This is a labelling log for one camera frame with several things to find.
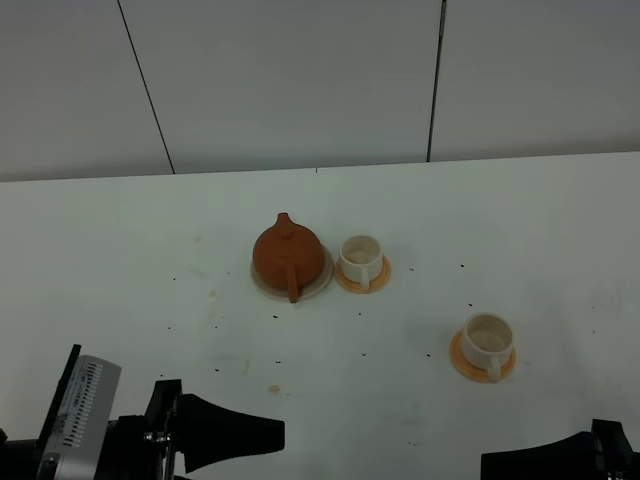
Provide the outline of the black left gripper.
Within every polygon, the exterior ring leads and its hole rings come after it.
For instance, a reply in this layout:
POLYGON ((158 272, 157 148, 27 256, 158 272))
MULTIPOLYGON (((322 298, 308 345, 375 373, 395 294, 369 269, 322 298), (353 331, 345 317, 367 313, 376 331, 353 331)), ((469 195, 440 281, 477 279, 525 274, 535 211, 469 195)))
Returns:
POLYGON ((284 421, 181 394, 180 380, 157 381, 144 414, 108 423, 107 479, 173 479, 177 450, 184 457, 185 472, 192 473, 221 461, 284 449, 284 421), (171 433, 176 415, 177 450, 171 433))

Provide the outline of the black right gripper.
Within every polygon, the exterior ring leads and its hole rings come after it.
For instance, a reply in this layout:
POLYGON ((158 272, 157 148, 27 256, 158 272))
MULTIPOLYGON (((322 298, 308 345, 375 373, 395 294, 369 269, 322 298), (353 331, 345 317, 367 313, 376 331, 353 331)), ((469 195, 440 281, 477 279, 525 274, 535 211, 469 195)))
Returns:
POLYGON ((590 479, 596 471, 596 479, 625 479, 627 438, 622 424, 594 419, 592 434, 580 432, 538 447, 485 453, 480 478, 590 479))

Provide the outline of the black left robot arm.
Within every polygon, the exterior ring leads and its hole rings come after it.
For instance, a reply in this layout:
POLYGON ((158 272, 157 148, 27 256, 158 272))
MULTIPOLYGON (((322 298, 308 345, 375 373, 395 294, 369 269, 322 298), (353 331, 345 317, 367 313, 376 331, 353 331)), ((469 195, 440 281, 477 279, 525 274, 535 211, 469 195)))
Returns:
POLYGON ((285 447, 282 420, 232 411, 187 394, 179 380, 158 381, 141 415, 110 419, 101 403, 65 401, 39 438, 1 439, 4 479, 174 479, 225 460, 285 447))

